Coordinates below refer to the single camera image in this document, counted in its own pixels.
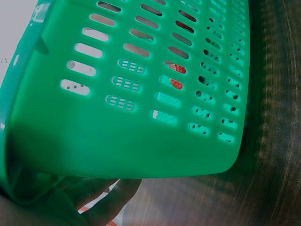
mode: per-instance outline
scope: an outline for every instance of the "plastic basket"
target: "plastic basket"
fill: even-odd
[[[247,0],[40,0],[1,88],[2,187],[227,170],[249,58]]]

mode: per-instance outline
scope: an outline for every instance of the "wooden table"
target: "wooden table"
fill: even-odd
[[[301,0],[254,0],[250,99],[235,165],[144,180],[125,226],[301,225]]]

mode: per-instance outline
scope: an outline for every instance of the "small perforation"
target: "small perforation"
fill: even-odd
[[[201,91],[196,91],[195,93],[196,97],[199,98],[202,101],[208,102],[210,104],[214,104],[215,103],[215,99],[213,98],[213,96],[206,94],[204,92]]]
[[[158,110],[151,111],[150,116],[153,119],[155,119],[157,121],[160,121],[160,122],[163,122],[165,124],[169,124],[169,125],[176,125],[177,124],[177,118],[176,117],[174,117],[170,114],[158,111]]]
[[[205,63],[205,62],[202,62],[202,63],[201,63],[201,67],[202,67],[204,70],[206,70],[206,71],[208,71],[208,72],[210,72],[210,73],[212,73],[212,74],[218,75],[217,69],[216,69],[215,67],[212,67],[211,65]]]
[[[209,57],[210,59],[216,61],[216,62],[220,62],[220,59],[217,55],[213,54],[212,52],[208,51],[207,49],[204,49],[204,54]]]
[[[196,124],[196,123],[189,123],[188,128],[199,135],[208,136],[209,129],[205,126]]]
[[[198,77],[198,81],[199,81],[200,83],[204,84],[205,86],[208,86],[208,87],[210,87],[210,88],[212,88],[212,89],[216,89],[216,87],[217,87],[216,82],[214,82],[214,81],[212,81],[212,80],[209,80],[209,79],[206,79],[206,78],[203,77],[203,76],[199,76],[199,77]]]

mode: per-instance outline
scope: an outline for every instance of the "hand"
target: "hand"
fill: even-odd
[[[1,226],[105,226],[134,196],[141,180],[120,180],[93,208],[78,210],[117,180],[66,178],[30,207],[20,207],[0,195]]]

